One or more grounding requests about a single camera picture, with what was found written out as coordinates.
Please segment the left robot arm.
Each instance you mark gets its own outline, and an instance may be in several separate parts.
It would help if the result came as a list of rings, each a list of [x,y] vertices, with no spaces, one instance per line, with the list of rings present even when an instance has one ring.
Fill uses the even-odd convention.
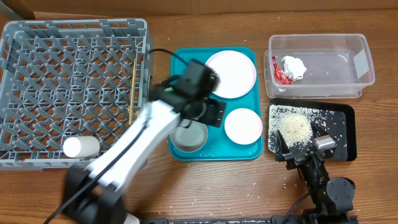
[[[210,98],[214,73],[168,78],[150,91],[150,102],[124,134],[85,169],[69,168],[58,213],[77,223],[140,223],[125,209],[123,193],[152,151],[183,119],[220,127],[226,104]]]

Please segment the red food wrapper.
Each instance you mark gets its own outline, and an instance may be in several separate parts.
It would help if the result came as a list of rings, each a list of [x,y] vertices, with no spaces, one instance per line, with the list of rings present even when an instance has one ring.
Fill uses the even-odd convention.
[[[278,84],[292,85],[293,80],[277,65],[276,57],[272,57],[274,78]]]

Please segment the small white round plate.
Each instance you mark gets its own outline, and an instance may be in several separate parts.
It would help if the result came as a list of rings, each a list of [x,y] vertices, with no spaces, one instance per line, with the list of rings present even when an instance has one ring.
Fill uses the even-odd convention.
[[[230,112],[224,121],[227,137],[240,145],[256,142],[262,135],[262,121],[253,110],[238,108]]]

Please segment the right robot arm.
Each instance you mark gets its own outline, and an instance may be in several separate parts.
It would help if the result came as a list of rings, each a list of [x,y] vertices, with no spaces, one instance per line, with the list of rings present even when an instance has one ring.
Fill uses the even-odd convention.
[[[311,123],[312,146],[302,152],[291,152],[277,132],[276,161],[286,162],[288,170],[298,170],[308,192],[289,209],[286,215],[274,215],[271,223],[358,224],[353,210],[354,182],[346,177],[331,178],[325,160],[333,157],[336,141],[314,122]]]

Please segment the pile of rice grains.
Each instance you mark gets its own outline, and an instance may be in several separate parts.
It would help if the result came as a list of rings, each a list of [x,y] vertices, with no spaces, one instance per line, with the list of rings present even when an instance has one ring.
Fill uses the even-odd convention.
[[[314,139],[311,122],[315,122],[337,141],[346,142],[346,115],[343,112],[270,105],[268,150],[276,151],[277,130],[282,134],[289,149],[305,149]]]

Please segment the white paper cup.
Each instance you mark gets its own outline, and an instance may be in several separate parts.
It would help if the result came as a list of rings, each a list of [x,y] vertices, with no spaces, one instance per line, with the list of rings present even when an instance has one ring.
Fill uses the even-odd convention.
[[[63,143],[63,152],[71,158],[92,158],[100,151],[100,143],[94,136],[70,137]]]

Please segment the white paper napkin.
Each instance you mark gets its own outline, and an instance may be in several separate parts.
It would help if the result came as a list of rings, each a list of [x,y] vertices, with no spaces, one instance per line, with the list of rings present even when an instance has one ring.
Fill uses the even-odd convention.
[[[304,63],[299,59],[292,56],[285,56],[282,58],[284,72],[293,81],[301,80],[307,71]]]

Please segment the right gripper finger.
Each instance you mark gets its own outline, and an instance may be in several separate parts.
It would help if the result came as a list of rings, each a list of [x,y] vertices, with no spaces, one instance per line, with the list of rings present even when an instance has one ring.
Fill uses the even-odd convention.
[[[285,161],[285,156],[290,154],[290,150],[279,130],[277,130],[277,147],[275,151],[276,161]]]
[[[319,125],[317,125],[315,122],[311,122],[311,128],[313,132],[314,139],[320,136],[326,136],[329,135],[325,130],[323,130]]]

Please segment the wooden chopstick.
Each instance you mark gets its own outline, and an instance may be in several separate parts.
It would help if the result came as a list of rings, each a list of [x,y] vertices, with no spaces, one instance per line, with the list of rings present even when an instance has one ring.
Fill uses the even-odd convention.
[[[131,92],[130,92],[130,105],[129,105],[129,121],[131,125],[133,118],[133,105],[134,105],[134,92],[135,92],[135,77],[136,77],[136,60],[133,62],[132,79],[131,79]]]

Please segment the grey metal bowl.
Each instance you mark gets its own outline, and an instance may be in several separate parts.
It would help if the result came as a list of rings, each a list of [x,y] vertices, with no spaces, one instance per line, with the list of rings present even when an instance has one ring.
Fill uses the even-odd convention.
[[[195,152],[201,149],[207,139],[207,126],[188,119],[183,119],[176,130],[170,135],[171,143],[183,152]]]

